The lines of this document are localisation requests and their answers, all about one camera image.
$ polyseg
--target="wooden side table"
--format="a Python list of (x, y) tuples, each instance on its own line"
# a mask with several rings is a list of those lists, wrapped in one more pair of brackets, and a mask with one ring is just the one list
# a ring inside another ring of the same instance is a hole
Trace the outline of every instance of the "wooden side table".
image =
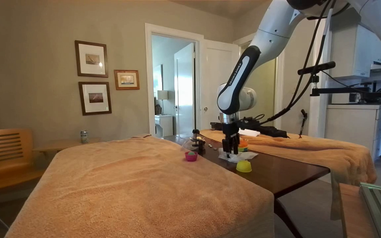
[(375, 238), (375, 228), (360, 187), (339, 184), (343, 235), (347, 238)]
[[(101, 142), (100, 137), (89, 138), (89, 142), (85, 144), (92, 144), (97, 142)], [(60, 152), (64, 149), (74, 147), (74, 146), (79, 146), (79, 145), (84, 145), (80, 142), (80, 139), (78, 140), (51, 140), (42, 146), (34, 148), (33, 151), (43, 153), (45, 156), (45, 159), (48, 159), (49, 151)]]

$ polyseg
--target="dark wood tabletop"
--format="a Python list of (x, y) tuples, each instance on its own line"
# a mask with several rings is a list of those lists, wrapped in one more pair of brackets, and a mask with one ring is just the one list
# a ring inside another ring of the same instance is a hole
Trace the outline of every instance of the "dark wood tabletop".
[[(182, 145), (189, 137), (180, 135), (168, 136), (164, 137), (164, 139)], [(258, 154), (249, 160), (252, 166), (252, 172), (242, 173), (236, 170), (236, 163), (218, 158), (218, 150), (214, 150), (213, 148), (221, 148), (221, 142), (209, 138), (205, 138), (205, 141), (205, 153), (202, 155), (204, 158), (271, 191), (275, 198), (279, 198), (301, 188), (330, 172), (329, 168), (324, 166), (307, 164), (252, 151)]]

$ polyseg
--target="table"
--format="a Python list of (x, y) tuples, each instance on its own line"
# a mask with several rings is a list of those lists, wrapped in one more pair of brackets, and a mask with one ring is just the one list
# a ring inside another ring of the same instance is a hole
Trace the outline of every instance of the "table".
[(344, 237), (375, 238), (374, 225), (360, 194), (360, 187), (340, 183), (339, 190)]
[[(89, 142), (86, 144), (97, 143), (97, 142), (101, 142), (100, 137), (89, 138)], [(33, 148), (33, 151), (43, 153), (45, 158), (48, 159), (48, 152), (49, 151), (60, 152), (64, 149), (67, 149), (67, 148), (70, 148), (73, 146), (79, 146), (79, 145), (83, 145), (80, 142), (80, 139), (77, 139), (77, 140), (69, 140), (69, 139), (67, 139), (67, 140), (51, 140), (42, 146), (39, 146), (37, 148)]]
[[(186, 135), (163, 137), (165, 140), (182, 145), (189, 137)], [(307, 164), (299, 161), (255, 152), (258, 155), (251, 160), (252, 172), (242, 173), (236, 170), (236, 164), (218, 158), (218, 151), (208, 145), (221, 148), (221, 142), (205, 138), (205, 153), (207, 160), (238, 174), (239, 176), (271, 191), (274, 194), (274, 213), (279, 216), (296, 238), (302, 238), (298, 228), (289, 217), (285, 207), (278, 200), (304, 185), (328, 174), (330, 169), (324, 166)]]

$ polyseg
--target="door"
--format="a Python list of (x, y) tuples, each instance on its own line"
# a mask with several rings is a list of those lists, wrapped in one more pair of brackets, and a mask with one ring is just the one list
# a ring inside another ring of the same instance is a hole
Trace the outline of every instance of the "door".
[(237, 61), (239, 46), (204, 40), (201, 90), (201, 129), (211, 128), (210, 122), (220, 122), (217, 106), (217, 88), (227, 83)]
[(195, 128), (193, 43), (174, 54), (176, 134), (190, 134)]

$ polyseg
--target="orange towel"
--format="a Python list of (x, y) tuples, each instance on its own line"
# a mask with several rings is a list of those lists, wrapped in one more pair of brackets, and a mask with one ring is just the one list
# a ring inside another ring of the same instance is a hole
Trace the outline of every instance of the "orange towel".
[(7, 238), (274, 237), (273, 194), (154, 137), (59, 152)]
[[(201, 134), (221, 141), (221, 131), (203, 130)], [(374, 183), (377, 176), (369, 150), (358, 144), (288, 134), (289, 138), (242, 136), (248, 140), (248, 149), (328, 167), (331, 170), (332, 205), (331, 218), (340, 218), (339, 183), (359, 185), (360, 182)]]

